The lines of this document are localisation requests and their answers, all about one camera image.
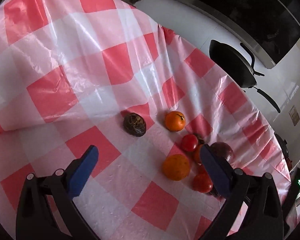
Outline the dark purple round passionfruit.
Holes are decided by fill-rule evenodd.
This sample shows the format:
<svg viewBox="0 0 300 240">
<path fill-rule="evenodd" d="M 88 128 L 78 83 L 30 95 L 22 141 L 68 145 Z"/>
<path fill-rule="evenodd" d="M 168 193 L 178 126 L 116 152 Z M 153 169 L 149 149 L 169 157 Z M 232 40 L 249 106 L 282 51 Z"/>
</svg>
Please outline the dark purple round passionfruit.
<svg viewBox="0 0 300 240">
<path fill-rule="evenodd" d="M 230 162 L 233 158 L 234 152 L 232 148 L 225 142 L 214 142 L 210 145 L 211 152 L 220 158 L 224 158 L 227 162 Z"/>
</svg>

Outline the orange tangerine with stem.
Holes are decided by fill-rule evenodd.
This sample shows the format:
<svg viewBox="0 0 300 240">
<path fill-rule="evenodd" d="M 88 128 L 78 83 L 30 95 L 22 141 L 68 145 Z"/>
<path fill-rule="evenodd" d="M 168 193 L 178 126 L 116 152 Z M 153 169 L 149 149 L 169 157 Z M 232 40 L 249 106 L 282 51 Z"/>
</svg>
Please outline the orange tangerine with stem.
<svg viewBox="0 0 300 240">
<path fill-rule="evenodd" d="M 171 132 L 179 132 L 186 125 L 185 115 L 179 111 L 171 111 L 165 115 L 165 127 Z"/>
</svg>

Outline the wrinkled dark passionfruit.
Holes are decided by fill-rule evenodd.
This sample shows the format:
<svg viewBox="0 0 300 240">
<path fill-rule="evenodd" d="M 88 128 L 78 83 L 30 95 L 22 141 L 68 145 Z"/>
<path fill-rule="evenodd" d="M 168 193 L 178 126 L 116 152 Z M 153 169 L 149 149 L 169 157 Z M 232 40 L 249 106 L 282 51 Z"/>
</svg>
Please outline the wrinkled dark passionfruit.
<svg viewBox="0 0 300 240">
<path fill-rule="evenodd" d="M 129 113 L 124 117 L 123 128 L 135 137 L 144 136 L 147 130 L 144 118 L 136 113 Z"/>
</svg>

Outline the small red tomato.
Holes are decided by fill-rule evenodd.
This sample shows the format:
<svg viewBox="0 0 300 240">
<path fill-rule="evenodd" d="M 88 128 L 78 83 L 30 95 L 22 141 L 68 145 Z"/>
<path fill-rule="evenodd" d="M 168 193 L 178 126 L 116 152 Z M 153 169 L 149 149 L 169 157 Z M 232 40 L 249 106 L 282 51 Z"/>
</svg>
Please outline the small red tomato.
<svg viewBox="0 0 300 240">
<path fill-rule="evenodd" d="M 207 171 L 206 171 L 204 165 L 201 164 L 201 165 L 197 166 L 197 174 L 198 175 L 207 174 Z"/>
</svg>

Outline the small dark fruit behind tomatoes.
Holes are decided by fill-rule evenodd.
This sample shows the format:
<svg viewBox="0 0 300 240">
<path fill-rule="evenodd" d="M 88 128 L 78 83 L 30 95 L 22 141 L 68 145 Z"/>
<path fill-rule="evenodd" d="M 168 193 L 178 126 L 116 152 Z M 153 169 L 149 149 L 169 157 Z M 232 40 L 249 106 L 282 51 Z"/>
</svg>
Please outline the small dark fruit behind tomatoes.
<svg viewBox="0 0 300 240">
<path fill-rule="evenodd" d="M 199 145 L 205 144 L 205 141 L 204 141 L 204 139 L 202 138 L 202 136 L 200 134 L 194 133 L 193 135 L 197 138 Z"/>
</svg>

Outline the red white checkered tablecloth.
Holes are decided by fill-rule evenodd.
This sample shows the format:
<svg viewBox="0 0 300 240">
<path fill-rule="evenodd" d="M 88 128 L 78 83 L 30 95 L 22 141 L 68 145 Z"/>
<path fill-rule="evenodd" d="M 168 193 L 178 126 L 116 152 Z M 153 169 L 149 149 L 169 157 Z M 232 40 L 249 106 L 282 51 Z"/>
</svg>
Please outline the red white checkered tablecloth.
<svg viewBox="0 0 300 240">
<path fill-rule="evenodd" d="M 186 125 L 169 131 L 165 115 Z M 123 128 L 129 113 L 147 130 Z M 90 145 L 99 160 L 74 202 L 101 239 L 197 239 L 223 200 L 193 191 L 191 172 L 161 172 L 198 133 L 234 150 L 233 167 L 290 176 L 274 131 L 234 81 L 195 46 L 121 0 L 5 0 L 0 6 L 0 223 L 15 234 L 29 173 L 49 176 Z"/>
</svg>

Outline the black wok pan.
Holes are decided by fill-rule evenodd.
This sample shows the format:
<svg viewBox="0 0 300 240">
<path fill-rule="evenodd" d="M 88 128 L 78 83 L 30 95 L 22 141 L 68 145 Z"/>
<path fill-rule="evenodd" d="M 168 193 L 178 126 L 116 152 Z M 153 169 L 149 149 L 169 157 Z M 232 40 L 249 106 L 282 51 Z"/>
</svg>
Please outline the black wok pan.
<svg viewBox="0 0 300 240">
<path fill-rule="evenodd" d="M 264 76 L 263 73 L 254 69 L 255 56 L 251 50 L 244 44 L 240 46 L 249 54 L 251 62 L 234 47 L 229 44 L 211 40 L 209 45 L 209 57 L 218 66 L 222 68 L 241 88 L 254 88 L 258 94 L 262 95 L 277 111 L 281 113 L 278 104 L 263 90 L 257 88 L 255 76 Z"/>
</svg>

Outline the black range hood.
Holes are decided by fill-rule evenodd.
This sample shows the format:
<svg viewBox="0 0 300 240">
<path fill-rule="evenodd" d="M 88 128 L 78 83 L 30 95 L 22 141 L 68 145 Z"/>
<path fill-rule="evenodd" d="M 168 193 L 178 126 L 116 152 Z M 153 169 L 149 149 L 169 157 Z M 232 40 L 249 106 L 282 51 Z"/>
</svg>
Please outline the black range hood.
<svg viewBox="0 0 300 240">
<path fill-rule="evenodd" d="M 216 20 L 271 69 L 300 39 L 300 0 L 178 0 Z"/>
</svg>

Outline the wall power outlet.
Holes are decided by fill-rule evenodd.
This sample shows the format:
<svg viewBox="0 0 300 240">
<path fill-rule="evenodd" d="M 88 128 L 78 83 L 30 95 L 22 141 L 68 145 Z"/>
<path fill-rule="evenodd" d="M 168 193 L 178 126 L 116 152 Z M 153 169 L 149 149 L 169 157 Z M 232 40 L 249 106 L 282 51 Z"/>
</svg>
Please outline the wall power outlet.
<svg viewBox="0 0 300 240">
<path fill-rule="evenodd" d="M 296 126 L 298 124 L 298 122 L 300 121 L 300 116 L 294 105 L 292 106 L 292 108 L 289 111 L 289 116 L 292 120 L 293 125 Z"/>
</svg>

